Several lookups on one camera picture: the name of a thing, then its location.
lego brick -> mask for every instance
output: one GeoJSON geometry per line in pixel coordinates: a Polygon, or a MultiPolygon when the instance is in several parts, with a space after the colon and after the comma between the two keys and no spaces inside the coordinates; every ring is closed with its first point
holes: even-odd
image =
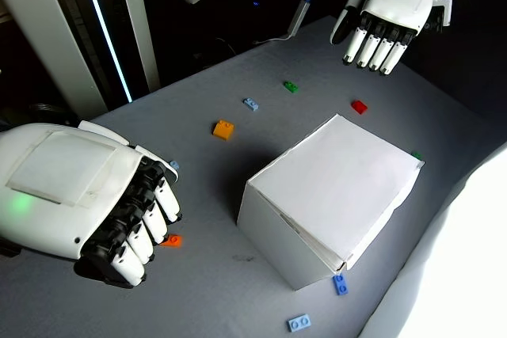
{"type": "Polygon", "coordinates": [[[257,111],[259,109],[259,105],[252,98],[246,98],[243,100],[243,103],[248,106],[248,108],[252,111],[257,111]]]}
{"type": "Polygon", "coordinates": [[[414,156],[417,160],[421,160],[422,161],[422,154],[420,154],[419,152],[417,152],[416,150],[414,152],[411,152],[410,153],[412,156],[414,156]]]}
{"type": "Polygon", "coordinates": [[[285,88],[290,91],[291,93],[297,93],[299,87],[294,85],[292,82],[290,81],[285,81],[284,82],[284,86],[285,88]]]}
{"type": "Polygon", "coordinates": [[[344,294],[348,294],[349,289],[347,287],[347,283],[345,282],[345,277],[343,275],[333,276],[334,286],[336,287],[336,292],[338,296],[342,296],[344,294]]]}
{"type": "Polygon", "coordinates": [[[309,328],[311,326],[310,317],[308,314],[304,314],[302,316],[292,318],[287,321],[287,325],[291,332],[297,332],[298,330],[309,328]]]}
{"type": "Polygon", "coordinates": [[[161,243],[160,245],[163,247],[181,247],[181,243],[183,243],[183,237],[180,235],[170,235],[166,241],[161,243]]]}
{"type": "Polygon", "coordinates": [[[361,101],[354,101],[351,106],[359,115],[363,115],[363,113],[368,110],[368,106],[361,101]]]}
{"type": "Polygon", "coordinates": [[[176,169],[176,170],[180,169],[180,165],[177,162],[175,162],[175,161],[170,161],[169,165],[171,165],[171,167],[173,169],[176,169]]]}
{"type": "Polygon", "coordinates": [[[232,131],[234,131],[233,123],[226,122],[225,120],[219,120],[215,126],[215,130],[213,131],[213,135],[224,140],[229,140],[232,135],[232,131]]]}

blue light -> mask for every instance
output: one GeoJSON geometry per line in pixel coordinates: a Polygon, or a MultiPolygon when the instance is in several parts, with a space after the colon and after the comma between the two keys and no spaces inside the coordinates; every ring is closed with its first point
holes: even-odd
{"type": "Polygon", "coordinates": [[[124,87],[125,95],[127,95],[128,103],[132,102],[132,97],[130,96],[130,92],[128,91],[127,82],[125,81],[124,73],[121,71],[120,63],[118,62],[118,57],[116,57],[116,52],[114,47],[112,46],[111,37],[109,36],[109,32],[107,27],[105,26],[104,17],[102,16],[101,7],[98,5],[98,0],[92,0],[93,7],[95,8],[95,12],[97,13],[99,23],[102,27],[102,32],[104,33],[105,41],[108,43],[109,51],[111,52],[112,60],[114,61],[114,65],[116,66],[116,71],[120,76],[121,85],[124,87]]]}

light blue lego brick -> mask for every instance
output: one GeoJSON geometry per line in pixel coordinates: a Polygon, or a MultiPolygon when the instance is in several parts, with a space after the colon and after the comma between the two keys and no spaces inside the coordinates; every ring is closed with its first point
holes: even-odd
{"type": "Polygon", "coordinates": [[[292,318],[287,321],[288,328],[291,332],[297,332],[298,330],[305,329],[311,326],[310,317],[308,314],[292,318]]]}
{"type": "Polygon", "coordinates": [[[345,277],[343,275],[333,276],[334,286],[336,287],[336,292],[338,296],[342,296],[343,294],[348,294],[349,289],[347,287],[347,283],[345,282],[345,277]]]}
{"type": "Polygon", "coordinates": [[[176,170],[180,169],[180,165],[175,161],[170,161],[169,165],[171,165],[171,167],[173,169],[176,169],[176,170]]]}
{"type": "Polygon", "coordinates": [[[252,111],[257,111],[259,109],[259,105],[252,98],[246,98],[243,100],[243,103],[252,111]]]}

green light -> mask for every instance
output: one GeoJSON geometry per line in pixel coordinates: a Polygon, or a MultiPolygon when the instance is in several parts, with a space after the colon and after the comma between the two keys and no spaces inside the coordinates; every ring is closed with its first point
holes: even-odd
{"type": "Polygon", "coordinates": [[[30,211],[33,197],[29,194],[19,193],[10,201],[10,211],[13,214],[25,215],[30,211]]]}

white curtain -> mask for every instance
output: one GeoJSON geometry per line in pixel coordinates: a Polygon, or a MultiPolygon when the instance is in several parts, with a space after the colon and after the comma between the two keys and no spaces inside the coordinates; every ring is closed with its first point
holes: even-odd
{"type": "Polygon", "coordinates": [[[360,338],[507,337],[507,144],[449,196],[360,338]]]}

